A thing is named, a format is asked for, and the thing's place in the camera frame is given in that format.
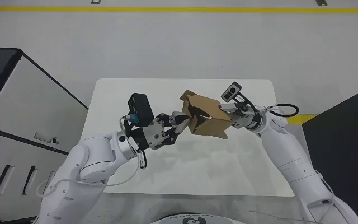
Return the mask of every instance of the white table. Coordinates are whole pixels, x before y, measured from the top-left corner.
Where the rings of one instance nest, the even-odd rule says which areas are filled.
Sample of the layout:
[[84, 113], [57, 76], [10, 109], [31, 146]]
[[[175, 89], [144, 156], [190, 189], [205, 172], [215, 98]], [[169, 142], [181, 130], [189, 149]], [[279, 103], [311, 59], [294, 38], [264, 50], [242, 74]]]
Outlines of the white table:
[[[119, 118], [128, 113], [133, 92], [146, 94], [154, 116], [181, 111], [179, 97], [189, 89], [220, 100], [233, 82], [256, 105], [273, 105], [269, 80], [101, 79], [96, 83], [82, 138], [119, 130]], [[146, 150], [148, 167], [108, 193], [294, 196], [288, 183], [267, 156], [261, 140], [245, 129], [229, 128], [228, 139], [195, 136], [186, 129], [175, 145]], [[109, 183], [126, 179], [137, 160], [120, 167]]]

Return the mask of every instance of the yellow stripe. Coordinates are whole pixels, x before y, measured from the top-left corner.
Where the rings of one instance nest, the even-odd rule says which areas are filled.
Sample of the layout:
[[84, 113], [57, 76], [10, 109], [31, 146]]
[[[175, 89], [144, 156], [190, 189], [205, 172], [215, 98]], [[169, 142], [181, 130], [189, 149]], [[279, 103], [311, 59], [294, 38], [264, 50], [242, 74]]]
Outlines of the yellow stripe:
[[208, 12], [357, 14], [358, 8], [255, 8], [255, 7], [102, 7], [102, 6], [0, 6], [2, 12]]
[[292, 118], [287, 118], [287, 121], [289, 124], [303, 124], [312, 118], [314, 118], [316, 115], [314, 114], [298, 114], [296, 116], [293, 116]]

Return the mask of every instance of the cable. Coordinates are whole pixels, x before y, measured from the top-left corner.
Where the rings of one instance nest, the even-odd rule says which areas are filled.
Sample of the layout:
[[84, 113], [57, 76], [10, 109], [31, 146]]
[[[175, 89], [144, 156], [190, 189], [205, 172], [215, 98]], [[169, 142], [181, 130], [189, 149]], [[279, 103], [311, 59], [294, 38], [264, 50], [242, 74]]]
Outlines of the cable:
[[328, 213], [328, 211], [332, 208], [334, 202], [335, 202], [335, 194], [333, 193], [332, 188], [327, 184], [327, 182], [324, 180], [323, 177], [321, 177], [321, 180], [326, 184], [326, 186], [328, 186], [329, 190], [332, 193], [332, 201], [331, 204], [329, 205], [328, 209], [326, 210], [326, 212], [323, 214], [323, 216], [319, 219], [319, 222], [322, 222], [324, 217], [326, 216], [326, 214]]
[[245, 100], [244, 103], [245, 102], [248, 103], [252, 107], [253, 111], [255, 113], [257, 113], [256, 107], [251, 103], [251, 101], [248, 98], [246, 98], [241, 92], [239, 92], [238, 95], [241, 96]]
[[282, 219], [282, 220], [293, 220], [293, 221], [302, 221], [302, 222], [311, 222], [311, 223], [318, 223], [318, 224], [323, 224], [322, 221], [323, 219], [325, 218], [326, 214], [328, 213], [328, 211], [332, 208], [334, 202], [335, 202], [335, 194], [333, 193], [333, 190], [332, 188], [330, 187], [330, 185], [324, 180], [323, 176], [316, 170], [316, 173], [319, 175], [320, 179], [326, 184], [326, 186], [328, 186], [329, 190], [331, 191], [332, 193], [332, 200], [331, 200], [331, 204], [329, 205], [328, 209], [326, 210], [326, 212], [323, 214], [323, 216], [319, 219], [318, 222], [315, 222], [315, 221], [309, 221], [309, 220], [296, 220], [296, 219], [293, 219], [293, 218], [282, 218], [282, 217], [279, 217], [279, 216], [273, 216], [271, 214], [266, 214], [266, 213], [263, 213], [263, 212], [257, 212], [257, 211], [253, 211], [253, 210], [249, 210], [249, 212], [256, 212], [256, 213], [260, 213], [260, 214], [265, 214], [267, 216], [272, 216], [272, 217], [275, 217], [275, 218], [279, 218], [279, 219]]
[[[122, 127], [121, 121], [122, 121], [124, 118], [125, 118], [125, 117], [122, 117], [122, 118], [120, 119], [120, 129], [122, 130], [123, 133], [124, 133], [124, 131], [123, 131], [123, 127]], [[64, 182], [64, 181], [73, 182], [73, 183], [77, 183], [77, 184], [84, 184], [84, 185], [89, 185], [89, 186], [95, 186], [95, 187], [99, 187], [99, 188], [105, 188], [105, 187], [107, 187], [107, 186], [117, 186], [117, 185], [120, 185], [120, 184], [124, 184], [124, 183], [128, 182], [130, 179], [132, 179], [133, 176], [134, 176], [134, 175], [138, 172], [138, 170], [139, 170], [140, 157], [139, 157], [139, 155], [138, 155], [138, 153], [137, 153], [136, 150], [133, 150], [133, 151], [135, 152], [135, 155], [136, 155], [136, 157], [138, 158], [138, 164], [137, 164], [137, 167], [136, 167], [136, 170], [134, 171], [134, 173], [133, 173], [129, 178], [127, 178], [125, 181], [122, 181], [122, 182], [117, 183], [117, 184], [91, 184], [91, 183], [86, 183], [86, 182], [76, 181], [76, 180], [71, 180], [71, 179], [61, 179], [61, 180], [59, 180], [55, 185], [53, 185], [52, 190], [50, 190], [48, 193], [46, 193], [46, 194], [39, 194], [39, 189], [40, 189], [40, 187], [41, 187], [44, 183], [50, 181], [50, 180], [45, 180], [45, 181], [43, 181], [43, 182], [37, 187], [37, 189], [36, 189], [36, 195], [39, 196], [39, 197], [48, 196], [49, 194], [51, 194], [51, 193], [53, 193], [53, 192], [56, 191], [57, 186], [58, 186], [59, 183]]]
[[323, 224], [321, 222], [315, 222], [315, 221], [310, 221], [310, 220], [298, 220], [298, 219], [295, 219], [295, 218], [282, 218], [280, 216], [274, 216], [274, 215], [271, 215], [271, 214], [266, 214], [266, 213], [263, 213], [263, 212], [257, 212], [257, 211], [254, 211], [254, 210], [249, 210], [249, 212], [255, 212], [255, 213], [259, 213], [259, 214], [265, 214], [267, 216], [271, 216], [271, 217], [275, 217], [275, 218], [278, 218], [280, 220], [292, 220], [292, 221], [300, 221], [300, 222], [311, 222], [311, 223], [317, 223], [317, 224]]
[[32, 222], [32, 224], [35, 224], [38, 219], [39, 219], [39, 216], [36, 216], [36, 218], [35, 218], [35, 220]]
[[294, 108], [296, 111], [293, 113], [293, 114], [279, 114], [279, 113], [276, 113], [274, 111], [270, 111], [271, 114], [273, 115], [276, 115], [276, 116], [280, 116], [280, 117], [283, 117], [283, 118], [290, 118], [292, 116], [296, 116], [299, 112], [299, 109], [296, 105], [293, 105], [293, 104], [277, 104], [277, 106], [287, 106], [289, 108]]

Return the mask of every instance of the brown cardboard box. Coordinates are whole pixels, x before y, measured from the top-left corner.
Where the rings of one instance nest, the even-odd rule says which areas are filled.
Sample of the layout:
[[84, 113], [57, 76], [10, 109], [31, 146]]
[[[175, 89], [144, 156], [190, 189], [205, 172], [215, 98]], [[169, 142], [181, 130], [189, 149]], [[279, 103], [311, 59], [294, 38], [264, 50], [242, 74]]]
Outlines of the brown cardboard box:
[[180, 99], [184, 101], [182, 111], [192, 118], [189, 124], [192, 134], [228, 138], [224, 131], [232, 122], [229, 116], [219, 109], [219, 101], [190, 90], [186, 90]]

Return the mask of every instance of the white cable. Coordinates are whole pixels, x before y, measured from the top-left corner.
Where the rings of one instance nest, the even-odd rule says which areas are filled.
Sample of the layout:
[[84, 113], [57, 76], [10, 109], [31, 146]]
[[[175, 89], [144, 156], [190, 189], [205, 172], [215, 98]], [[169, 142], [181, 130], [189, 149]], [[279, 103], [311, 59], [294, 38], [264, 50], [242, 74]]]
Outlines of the white cable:
[[293, 220], [293, 221], [302, 221], [302, 222], [311, 222], [311, 223], [318, 223], [318, 224], [322, 224], [322, 221], [324, 219], [324, 217], [326, 216], [326, 214], [328, 213], [328, 211], [332, 208], [334, 202], [335, 202], [335, 194], [333, 193], [333, 190], [332, 188], [330, 187], [330, 185], [324, 180], [324, 178], [321, 176], [321, 180], [328, 186], [329, 190], [331, 191], [332, 193], [332, 201], [331, 201], [331, 204], [329, 205], [328, 209], [326, 210], [326, 212], [323, 214], [323, 216], [319, 219], [318, 222], [314, 222], [314, 221], [308, 221], [308, 220], [296, 220], [296, 219], [293, 219], [293, 218], [282, 218], [282, 217], [279, 217], [279, 216], [273, 216], [271, 214], [266, 214], [266, 213], [263, 213], [263, 212], [257, 212], [257, 211], [253, 211], [253, 210], [249, 210], [249, 212], [256, 212], [256, 213], [260, 213], [260, 214], [265, 214], [267, 216], [272, 216], [272, 217], [276, 217], [276, 218], [279, 218], [279, 219], [282, 219], [282, 220]]
[[324, 180], [323, 177], [321, 177], [321, 180], [328, 186], [329, 190], [331, 191], [332, 193], [332, 201], [331, 201], [331, 204], [329, 205], [328, 209], [326, 210], [326, 212], [323, 214], [323, 216], [319, 219], [319, 222], [322, 222], [324, 217], [326, 216], [326, 214], [328, 213], [328, 211], [332, 208], [334, 202], [335, 202], [335, 194], [333, 193], [333, 190], [332, 188], [327, 184], [327, 182]]
[[[125, 135], [125, 132], [124, 132], [123, 127], [122, 127], [121, 121], [122, 121], [123, 119], [124, 119], [124, 117], [122, 117], [122, 118], [120, 119], [120, 129], [121, 129], [121, 131], [124, 133], [124, 136], [125, 136], [125, 138], [127, 139], [128, 143], [129, 143], [128, 137]], [[37, 187], [37, 189], [36, 189], [36, 195], [39, 196], [39, 197], [45, 197], [45, 196], [47, 196], [47, 195], [49, 195], [49, 194], [55, 192], [56, 189], [57, 189], [58, 184], [61, 183], [61, 182], [64, 182], [64, 181], [73, 182], [73, 183], [77, 183], [77, 184], [90, 185], [90, 186], [95, 186], [95, 187], [99, 187], [99, 188], [105, 188], [105, 187], [107, 187], [107, 186], [117, 186], [117, 185], [120, 185], [120, 184], [124, 184], [124, 183], [128, 182], [130, 179], [132, 179], [133, 176], [134, 176], [134, 175], [138, 172], [138, 170], [139, 170], [140, 157], [139, 157], [139, 155], [138, 155], [138, 153], [137, 153], [136, 150], [133, 150], [133, 152], [135, 152], [135, 155], [136, 155], [136, 157], [138, 158], [138, 164], [137, 164], [137, 166], [136, 166], [136, 169], [135, 169], [134, 173], [133, 173], [129, 178], [127, 178], [125, 181], [122, 181], [122, 182], [117, 183], [117, 184], [91, 184], [91, 183], [86, 183], [86, 182], [76, 181], [76, 180], [71, 180], [71, 179], [61, 179], [61, 180], [59, 180], [55, 185], [52, 186], [52, 189], [51, 189], [48, 193], [46, 193], [46, 194], [39, 194], [39, 189], [40, 189], [40, 187], [41, 187], [44, 183], [50, 181], [50, 180], [45, 180], [45, 181], [43, 181], [43, 182]]]
[[32, 222], [32, 224], [35, 224], [38, 219], [39, 219], [39, 216], [36, 216], [36, 218], [35, 218], [35, 220]]
[[295, 219], [295, 218], [282, 218], [282, 217], [280, 217], [280, 216], [273, 216], [273, 215], [271, 215], [271, 214], [266, 214], [266, 213], [263, 213], [263, 212], [257, 212], [257, 211], [253, 211], [253, 210], [249, 210], [249, 212], [256, 212], [256, 213], [259, 213], [259, 214], [265, 214], [265, 215], [267, 215], [267, 216], [272, 216], [272, 217], [275, 217], [275, 218], [278, 218], [278, 219], [280, 219], [280, 220], [292, 220], [292, 221], [300, 221], [300, 222], [311, 222], [311, 223], [317, 223], [317, 224], [323, 224], [323, 223], [321, 223], [321, 222], [315, 222], [315, 221], [310, 221], [310, 220], [297, 220], [297, 219]]

